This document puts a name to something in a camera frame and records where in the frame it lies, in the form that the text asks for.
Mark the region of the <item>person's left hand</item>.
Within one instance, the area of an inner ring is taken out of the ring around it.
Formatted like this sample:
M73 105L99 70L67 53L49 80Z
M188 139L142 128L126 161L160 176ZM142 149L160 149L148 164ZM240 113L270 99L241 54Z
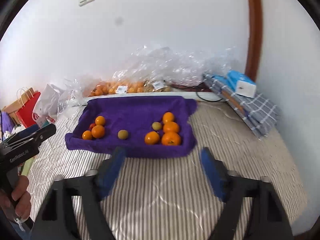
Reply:
M15 188L11 194L14 201L17 201L15 213L22 219L28 219L31 211L31 195L27 191L29 179L26 176L19 176Z

